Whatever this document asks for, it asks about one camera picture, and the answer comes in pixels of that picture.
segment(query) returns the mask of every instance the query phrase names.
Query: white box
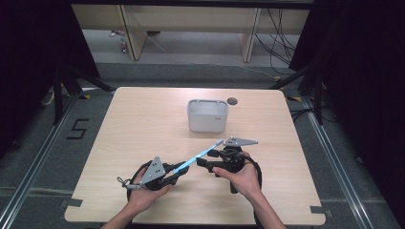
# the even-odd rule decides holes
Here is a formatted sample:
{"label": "white box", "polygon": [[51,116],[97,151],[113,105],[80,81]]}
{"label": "white box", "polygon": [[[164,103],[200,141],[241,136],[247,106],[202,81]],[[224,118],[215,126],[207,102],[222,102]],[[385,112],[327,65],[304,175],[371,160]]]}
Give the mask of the white box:
{"label": "white box", "polygon": [[228,104],[221,100],[192,99],[187,104],[188,127],[193,132],[225,130]]}

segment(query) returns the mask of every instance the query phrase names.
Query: metal bracket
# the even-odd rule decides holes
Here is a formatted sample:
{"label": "metal bracket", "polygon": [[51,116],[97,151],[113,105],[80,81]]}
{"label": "metal bracket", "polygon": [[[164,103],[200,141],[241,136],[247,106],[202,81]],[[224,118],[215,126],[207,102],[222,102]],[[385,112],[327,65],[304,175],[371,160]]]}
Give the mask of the metal bracket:
{"label": "metal bracket", "polygon": [[161,163],[160,158],[156,156],[149,165],[139,184],[143,185],[151,180],[164,177],[165,175],[166,171],[164,170],[163,164]]}
{"label": "metal bracket", "polygon": [[244,145],[254,145],[258,144],[259,142],[256,140],[248,140],[248,139],[242,139],[238,137],[230,137],[228,140],[224,141],[223,145],[224,146],[244,146]]}

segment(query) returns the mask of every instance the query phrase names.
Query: small round object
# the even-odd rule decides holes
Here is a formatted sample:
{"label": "small round object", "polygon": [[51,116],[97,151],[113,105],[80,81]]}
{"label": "small round object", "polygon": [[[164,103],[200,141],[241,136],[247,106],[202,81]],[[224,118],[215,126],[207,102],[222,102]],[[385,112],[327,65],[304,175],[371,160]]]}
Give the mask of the small round object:
{"label": "small round object", "polygon": [[226,102],[229,104],[229,105],[236,105],[236,104],[238,104],[238,99],[236,99],[236,98],[234,98],[234,97],[229,97],[227,100],[226,100]]}

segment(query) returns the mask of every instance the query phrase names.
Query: human hand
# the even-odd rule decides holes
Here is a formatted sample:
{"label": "human hand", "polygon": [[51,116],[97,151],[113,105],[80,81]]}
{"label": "human hand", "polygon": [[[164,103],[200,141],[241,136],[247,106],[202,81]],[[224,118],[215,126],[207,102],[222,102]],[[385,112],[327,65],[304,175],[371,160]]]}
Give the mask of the human hand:
{"label": "human hand", "polygon": [[[250,157],[248,152],[244,151],[244,155]],[[235,189],[247,199],[250,199],[253,195],[261,193],[259,181],[257,179],[257,172],[254,165],[245,160],[245,166],[236,174],[230,173],[225,169],[214,167],[212,171],[223,178],[228,179]]]}
{"label": "human hand", "polygon": [[[145,174],[147,168],[143,168],[135,177],[134,183],[139,183]],[[131,191],[131,196],[128,201],[129,209],[132,209],[133,214],[137,215],[147,210],[152,203],[159,197],[165,195],[173,185],[166,185],[158,191],[151,191],[148,189],[134,189]]]}

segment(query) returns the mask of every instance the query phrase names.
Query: forearm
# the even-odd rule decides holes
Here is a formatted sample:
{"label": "forearm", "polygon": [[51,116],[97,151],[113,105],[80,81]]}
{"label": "forearm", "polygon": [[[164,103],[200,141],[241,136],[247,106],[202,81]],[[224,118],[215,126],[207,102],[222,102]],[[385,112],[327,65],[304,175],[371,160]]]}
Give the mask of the forearm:
{"label": "forearm", "polygon": [[262,193],[246,198],[252,204],[259,221],[265,229],[286,228]]}
{"label": "forearm", "polygon": [[112,219],[110,219],[106,224],[104,224],[101,228],[102,229],[118,229],[118,228],[125,228],[132,220],[134,217],[139,213],[139,211],[135,211],[134,209],[131,209],[130,206],[125,205],[122,210],[116,214]]}

